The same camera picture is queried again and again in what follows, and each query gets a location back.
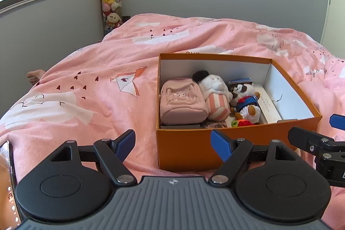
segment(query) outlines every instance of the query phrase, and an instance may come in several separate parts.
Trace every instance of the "orange box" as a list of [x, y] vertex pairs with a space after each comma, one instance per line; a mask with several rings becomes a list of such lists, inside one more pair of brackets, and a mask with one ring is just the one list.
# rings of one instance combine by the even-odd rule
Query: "orange box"
[[248, 127], [221, 128], [232, 139], [246, 138], [256, 145], [280, 139], [292, 149], [288, 131], [298, 126], [315, 131], [322, 116], [288, 73], [268, 58], [220, 54], [160, 54], [158, 63], [156, 137], [158, 163], [172, 172], [203, 171], [218, 168], [222, 161], [211, 147], [210, 128], [193, 130], [160, 129], [159, 94], [169, 79], [192, 77], [199, 70], [219, 75], [228, 81], [250, 77], [266, 90], [282, 121]]

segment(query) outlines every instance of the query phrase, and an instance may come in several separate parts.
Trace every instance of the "pink mini backpack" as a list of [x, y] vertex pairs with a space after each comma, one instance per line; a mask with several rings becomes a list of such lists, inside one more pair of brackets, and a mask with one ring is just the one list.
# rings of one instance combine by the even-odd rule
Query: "pink mini backpack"
[[164, 83], [160, 92], [160, 121], [163, 124], [197, 124], [207, 116], [200, 87], [191, 78], [177, 78]]

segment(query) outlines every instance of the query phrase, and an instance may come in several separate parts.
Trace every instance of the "phone screen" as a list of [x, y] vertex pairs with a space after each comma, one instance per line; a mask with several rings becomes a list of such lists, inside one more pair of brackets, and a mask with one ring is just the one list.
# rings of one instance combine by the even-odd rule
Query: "phone screen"
[[12, 163], [12, 146], [7, 141], [0, 147], [0, 230], [15, 229], [21, 223], [13, 194]]

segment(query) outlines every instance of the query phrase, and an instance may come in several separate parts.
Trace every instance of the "gray base plate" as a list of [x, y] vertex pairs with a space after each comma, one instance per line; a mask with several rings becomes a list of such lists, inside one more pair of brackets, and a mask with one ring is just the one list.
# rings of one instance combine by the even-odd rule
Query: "gray base plate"
[[203, 177], [144, 177], [134, 187], [118, 189], [99, 212], [60, 225], [25, 221], [18, 230], [326, 230], [323, 222], [296, 226], [269, 224], [246, 212], [227, 189]]

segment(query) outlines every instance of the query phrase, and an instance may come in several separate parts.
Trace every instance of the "bed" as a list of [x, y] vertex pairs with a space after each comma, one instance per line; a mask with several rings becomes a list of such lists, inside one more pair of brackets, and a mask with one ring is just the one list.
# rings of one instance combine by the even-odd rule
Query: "bed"
[[[0, 119], [0, 143], [14, 146], [18, 180], [68, 139], [90, 145], [129, 128], [137, 140], [125, 165], [137, 180], [176, 176], [160, 170], [157, 161], [157, 66], [163, 52], [274, 58], [323, 115], [318, 133], [345, 139], [328, 122], [334, 113], [345, 114], [345, 60], [307, 34], [233, 19], [141, 14], [57, 63]], [[313, 165], [311, 155], [302, 156]], [[344, 202], [345, 189], [332, 187], [323, 220], [333, 229], [345, 229]]]

